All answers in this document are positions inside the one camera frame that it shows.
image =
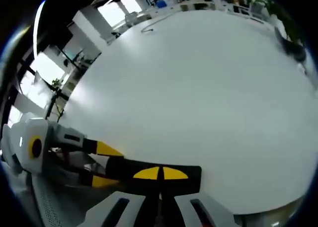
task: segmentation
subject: white robot part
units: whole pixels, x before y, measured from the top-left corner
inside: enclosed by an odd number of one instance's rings
[[[34,174],[42,172],[48,130],[49,124],[42,118],[22,119],[11,127],[8,132],[11,153],[16,155],[24,170]]]
[[[1,139],[1,151],[2,155],[10,166],[14,174],[20,174],[22,172],[21,166],[14,160],[14,151],[10,148],[10,127],[5,124],[2,128],[2,139]]]

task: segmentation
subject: wall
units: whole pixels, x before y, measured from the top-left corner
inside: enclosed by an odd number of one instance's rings
[[[18,93],[14,106],[23,114],[31,112],[39,117],[45,117],[45,110],[40,108],[23,94]]]
[[[68,29],[73,34],[73,37],[65,46],[65,49],[73,51],[76,50],[76,47],[80,47],[80,50],[84,49],[84,54],[91,59],[95,59],[99,55],[99,49],[75,23],[69,26]]]
[[[311,52],[309,49],[305,49],[306,52],[306,60],[304,62],[304,66],[306,67],[307,71],[309,71],[311,74],[315,74],[315,79],[317,79],[317,66],[315,65],[314,58],[312,57]]]
[[[47,47],[43,53],[50,58],[56,65],[58,65],[62,70],[64,70],[66,73],[69,73],[71,71],[70,66],[66,67],[64,65],[64,60],[66,59],[63,56],[63,53],[60,53],[59,55],[56,55],[55,51],[53,51],[50,47]]]
[[[129,14],[129,11],[126,9],[126,7],[121,1],[118,1],[117,4],[120,7],[120,9],[123,10],[124,14]]]
[[[136,0],[136,2],[138,3],[138,5],[141,7],[143,11],[150,6],[146,0]]]
[[[30,67],[37,71],[41,78],[48,83],[55,79],[61,79],[67,69],[64,64],[63,66],[60,65],[59,58],[49,48],[45,49],[44,52],[40,52]]]
[[[86,19],[86,17],[78,11],[74,18],[74,23],[82,30],[83,33],[94,43],[94,45],[101,52],[106,46],[106,42],[100,36],[101,34],[93,27],[93,25]]]
[[[93,6],[87,6],[80,10],[92,26],[99,32],[101,37],[108,39],[111,36],[112,27],[108,24],[100,12]]]

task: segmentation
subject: desk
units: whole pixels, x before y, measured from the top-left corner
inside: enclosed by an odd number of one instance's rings
[[[300,198],[316,167],[318,100],[263,25],[179,12],[106,47],[60,123],[127,158],[200,165],[201,189],[234,214]]]
[[[177,12],[182,10],[182,6],[187,6],[188,10],[195,10],[194,5],[198,3],[204,3],[209,7],[209,9],[215,10],[215,3],[214,1],[204,1],[204,0],[187,0],[181,3],[176,4],[169,4],[167,7],[164,8],[157,8],[157,7],[149,7],[147,10],[138,13],[138,21],[143,22],[145,20],[156,18],[163,15],[168,15],[172,12]],[[225,10],[222,5],[219,6],[218,10]],[[118,23],[115,27],[113,27],[113,31],[124,33],[128,30],[126,26],[126,22],[123,20]]]

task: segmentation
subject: cable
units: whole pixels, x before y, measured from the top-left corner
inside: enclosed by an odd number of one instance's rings
[[[56,102],[54,102],[54,104],[55,104],[56,110],[58,111],[58,114],[61,115],[62,112],[60,111],[58,105],[56,104]]]
[[[153,29],[148,29],[148,30],[145,30],[145,29],[146,29],[146,28],[148,28],[148,27],[150,27],[150,26],[152,26],[152,25],[155,25],[155,24],[156,24],[156,23],[158,23],[158,22],[161,22],[161,21],[163,21],[163,20],[165,20],[165,19],[167,19],[167,18],[169,18],[169,17],[171,17],[171,16],[175,15],[175,14],[176,14],[176,13],[178,13],[178,12],[175,12],[175,13],[169,14],[168,16],[166,16],[166,17],[164,17],[164,18],[162,18],[162,19],[159,19],[159,20],[158,20],[158,21],[156,21],[156,22],[153,22],[153,23],[149,24],[148,26],[144,27],[144,28],[141,30],[141,33],[151,32],[151,31],[153,31]]]

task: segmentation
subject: potted plant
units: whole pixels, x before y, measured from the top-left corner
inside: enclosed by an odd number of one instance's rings
[[[273,0],[252,0],[252,3],[263,5],[267,9],[270,16],[274,14],[283,22],[288,40],[294,43],[299,44],[299,42],[301,42],[304,44],[303,36],[301,35],[298,26],[282,6]]]
[[[53,88],[59,88],[61,86],[61,81],[59,79],[54,79],[51,85]]]

